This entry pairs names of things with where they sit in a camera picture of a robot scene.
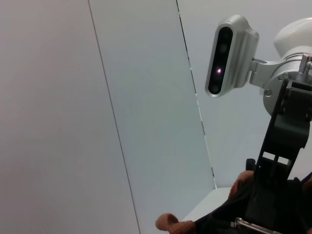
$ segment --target white wall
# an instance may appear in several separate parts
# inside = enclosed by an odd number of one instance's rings
[[[175,0],[91,0],[141,234],[214,188]]]
[[[86,0],[0,8],[0,233],[137,234]]]
[[[243,15],[260,34],[256,58],[277,60],[273,47],[277,32],[294,20],[311,16],[310,0],[178,0],[208,149],[218,187],[230,186],[245,169],[247,158],[257,158],[270,121],[259,88],[247,85],[224,97],[205,93],[205,80],[221,19]],[[292,172],[300,178],[312,170],[312,139],[299,154]]]

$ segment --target metal screw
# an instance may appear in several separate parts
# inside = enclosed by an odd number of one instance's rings
[[[270,97],[272,95],[272,90],[271,89],[266,89],[263,94],[266,96],[266,97]]]

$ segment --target silver metal bracket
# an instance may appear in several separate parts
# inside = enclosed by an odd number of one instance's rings
[[[281,61],[262,61],[254,59],[249,66],[249,70],[251,71],[249,83],[264,88],[271,79],[273,73],[280,66],[293,61],[301,61],[301,57],[288,57]]]
[[[238,226],[239,227],[245,227],[247,229],[250,229],[250,230],[253,230],[253,231],[256,231],[259,233],[263,233],[263,234],[282,234],[282,233],[272,231],[272,230],[263,228],[261,226],[246,222],[241,218],[236,218],[235,223],[231,223],[231,226],[232,227],[238,227]]]

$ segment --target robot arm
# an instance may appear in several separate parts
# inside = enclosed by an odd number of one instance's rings
[[[287,178],[299,150],[304,148],[312,120],[312,18],[298,20],[282,29],[275,38],[280,61],[254,59],[258,33],[242,16],[225,19],[219,25],[209,66],[206,91],[212,97],[250,84],[264,89],[263,101],[271,115],[254,172],[254,187],[246,221],[237,225],[257,227],[261,233],[286,233],[287,224],[277,220],[287,215],[276,205],[287,192]],[[268,153],[273,159],[264,157]],[[279,162],[280,158],[288,161]]]

